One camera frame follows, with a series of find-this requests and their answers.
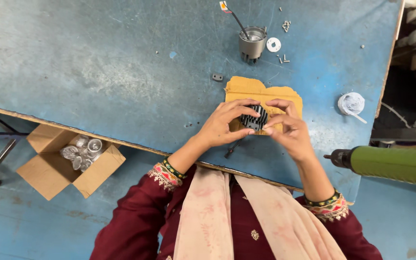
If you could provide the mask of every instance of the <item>open cardboard box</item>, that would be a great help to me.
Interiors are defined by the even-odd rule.
[[[73,170],[71,161],[63,158],[59,151],[68,144],[74,145],[71,142],[77,135],[40,124],[27,136],[38,155],[17,169],[17,173],[47,200],[69,184],[88,198],[126,159],[117,149],[118,144],[102,140],[104,153],[84,173]]]

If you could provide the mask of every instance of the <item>green bangle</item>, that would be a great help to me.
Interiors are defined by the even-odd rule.
[[[338,200],[338,198],[340,197],[340,193],[335,189],[335,193],[333,194],[333,196],[325,201],[320,201],[320,202],[314,202],[314,201],[310,201],[306,198],[306,195],[304,195],[304,200],[306,202],[306,205],[309,206],[326,206],[328,204],[332,204],[334,203],[336,200]]]
[[[184,175],[184,174],[176,171],[176,169],[171,166],[171,164],[168,162],[168,156],[163,159],[163,165],[168,169],[168,171],[170,171],[176,177],[178,177],[180,179],[185,179],[187,177],[187,175]]]

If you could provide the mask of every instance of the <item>beige dupatta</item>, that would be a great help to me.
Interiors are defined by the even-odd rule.
[[[346,259],[323,224],[290,192],[235,175],[276,259]],[[182,204],[174,260],[234,259],[229,174],[197,167]]]

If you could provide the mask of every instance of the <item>maroon kurta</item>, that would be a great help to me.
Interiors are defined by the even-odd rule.
[[[180,187],[169,192],[160,177],[144,175],[118,201],[113,218],[97,235],[92,260],[159,259],[173,257],[182,202],[196,166]],[[304,198],[296,199],[305,204]],[[322,221],[348,259],[382,259],[378,249],[362,234],[362,226],[349,210],[345,217]],[[231,189],[232,236],[235,259],[275,259],[248,199],[239,185]],[[164,238],[158,252],[157,235]]]

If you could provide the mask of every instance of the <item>hand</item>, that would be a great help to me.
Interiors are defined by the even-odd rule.
[[[295,162],[315,157],[306,123],[299,118],[294,103],[290,100],[273,99],[267,101],[266,105],[286,112],[271,115],[271,119],[263,127],[266,133],[283,145]],[[273,128],[275,124],[282,124],[283,132]]]
[[[205,122],[200,132],[195,137],[203,142],[207,149],[244,138],[255,133],[253,129],[245,128],[235,132],[229,131],[229,122],[241,115],[260,117],[261,115],[246,105],[260,104],[259,101],[251,98],[237,99],[231,102],[219,104],[216,110]]]

